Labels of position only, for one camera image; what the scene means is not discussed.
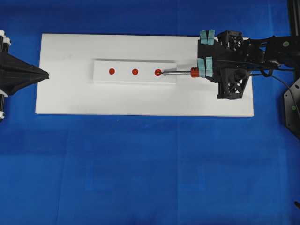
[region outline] blue fabric background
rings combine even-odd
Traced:
[[[2,0],[0,28],[37,66],[42,33],[289,35],[285,0]],[[185,118],[36,115],[37,86],[25,88],[0,125],[0,224],[299,224],[284,91],[255,77],[255,117]]]

